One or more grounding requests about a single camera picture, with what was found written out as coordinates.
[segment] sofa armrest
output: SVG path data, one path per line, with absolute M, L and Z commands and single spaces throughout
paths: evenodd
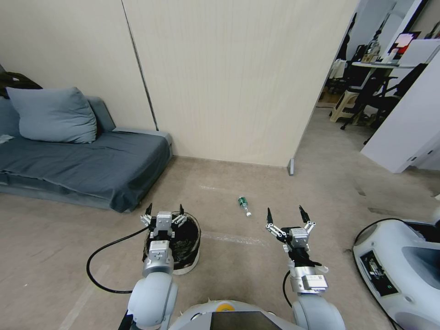
M 145 130 L 138 128 L 124 128 L 124 127 L 116 127 L 113 129 L 113 132 L 128 132 L 128 133 L 139 133 L 139 134 L 150 134 L 150 135 L 158 135 L 165 138 L 168 144 L 171 146 L 172 140 L 171 135 L 161 131 L 153 131 L 153 130 Z
M 86 96 L 87 101 L 92 107 L 95 114 L 97 124 L 102 131 L 111 132 L 116 127 L 113 119 L 110 116 L 104 101 L 97 96 Z

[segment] green bottle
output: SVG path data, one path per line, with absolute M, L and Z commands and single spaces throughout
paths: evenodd
M 246 216 L 252 215 L 248 210 L 248 201 L 246 200 L 246 197 L 240 196 L 238 198 L 238 205 L 240 205 L 240 207 L 246 211 Z

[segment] gray tile floor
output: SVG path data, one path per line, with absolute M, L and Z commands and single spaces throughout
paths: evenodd
M 268 206 L 277 224 L 301 224 L 301 204 L 318 223 L 310 239 L 312 259 L 330 269 L 325 297 L 339 308 L 347 329 L 391 329 L 348 249 L 374 220 L 389 215 L 430 219 L 439 205 L 431 196 L 440 191 L 440 176 L 389 173 L 359 153 L 370 132 L 355 126 L 341 131 L 328 112 L 315 111 L 293 177 L 285 168 L 174 158 L 132 214 L 0 194 L 0 328 L 117 329 L 128 295 L 94 287 L 85 263 L 96 248 L 140 229 L 139 216 L 153 202 L 154 211 L 182 203 L 205 233 L 199 264 L 176 277 L 174 318 L 208 298 L 229 298 L 290 320 L 281 291 L 287 258 L 264 225 Z M 237 206 L 239 194 L 248 198 L 252 217 Z M 252 244 L 219 239 L 225 235 Z M 141 276 L 143 239 L 103 251 L 92 271 L 107 286 L 131 289 Z

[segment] screen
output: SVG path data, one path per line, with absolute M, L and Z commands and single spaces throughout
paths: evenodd
M 407 50 L 411 41 L 417 38 L 419 34 L 420 32 L 408 32 L 399 34 L 389 52 L 391 52 L 394 48 L 397 48 L 397 53 L 402 55 Z
M 212 313 L 211 330 L 281 330 L 261 312 Z

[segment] gray pillow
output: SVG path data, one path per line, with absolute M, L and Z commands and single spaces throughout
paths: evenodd
M 0 96 L 0 135 L 20 136 L 18 122 L 20 116 L 12 106 L 11 100 Z
M 89 143 L 96 139 L 96 118 L 76 88 L 6 88 L 20 115 L 20 134 L 31 140 Z

